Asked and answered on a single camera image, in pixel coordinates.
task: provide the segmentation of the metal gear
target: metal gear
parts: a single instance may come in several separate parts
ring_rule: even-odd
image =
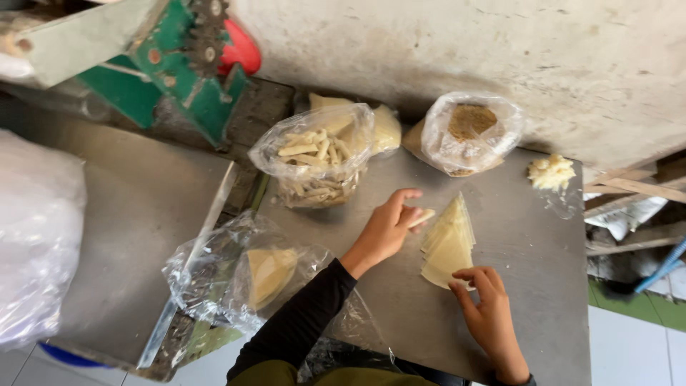
[[[186,42],[186,56],[191,61],[190,68],[203,78],[217,76],[217,68],[221,64],[220,57],[226,42],[214,28],[201,27],[189,32],[191,36]]]
[[[224,28],[224,19],[228,16],[228,4],[224,0],[193,0],[191,11],[196,14],[196,25]]]

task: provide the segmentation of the person's right hand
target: person's right hand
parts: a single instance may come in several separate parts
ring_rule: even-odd
[[[495,364],[497,379],[507,385],[529,381],[529,367],[524,360],[510,315],[510,300],[500,275],[490,266],[475,266],[453,273],[476,287],[481,302],[472,302],[467,289],[451,282],[450,289],[460,301],[469,332]]]

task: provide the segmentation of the green tile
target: green tile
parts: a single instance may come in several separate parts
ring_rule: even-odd
[[[674,303],[658,295],[648,295],[648,299],[662,319],[662,325],[686,332],[686,303]]]
[[[593,293],[593,286],[589,280],[589,305],[598,307],[598,301],[595,300],[595,294]]]
[[[655,307],[653,307],[650,299],[648,299],[648,296],[645,293],[637,295],[629,302],[625,302],[605,297],[600,289],[601,284],[595,280],[589,280],[589,285],[593,287],[593,293],[595,294],[595,300],[598,302],[598,307],[614,313],[662,325],[662,321],[657,315]]]

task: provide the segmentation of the blue handle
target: blue handle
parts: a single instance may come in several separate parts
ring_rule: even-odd
[[[657,271],[655,271],[655,273],[652,275],[643,279],[643,281],[636,287],[634,292],[643,292],[646,288],[652,286],[656,281],[663,278],[669,272],[672,272],[679,266],[683,266],[684,262],[679,260],[679,258],[681,255],[683,255],[684,251],[686,251],[686,237],[684,237],[680,243],[672,248],[672,250],[667,254],[665,261],[662,262],[660,268],[658,268]]]

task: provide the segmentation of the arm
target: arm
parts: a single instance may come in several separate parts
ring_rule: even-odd
[[[422,212],[403,203],[419,196],[420,190],[400,189],[376,208],[351,249],[300,289],[245,344],[236,364],[228,371],[227,380],[231,382],[248,368],[270,360],[300,367],[326,326],[340,312],[357,279],[403,246],[408,226]],[[409,230],[418,233],[423,225]]]
[[[492,267],[475,266],[453,273],[455,279],[476,287],[481,302],[475,305],[463,285],[453,282],[450,289],[460,301],[469,332],[495,364],[501,385],[535,386],[515,336],[510,300],[503,281]]]

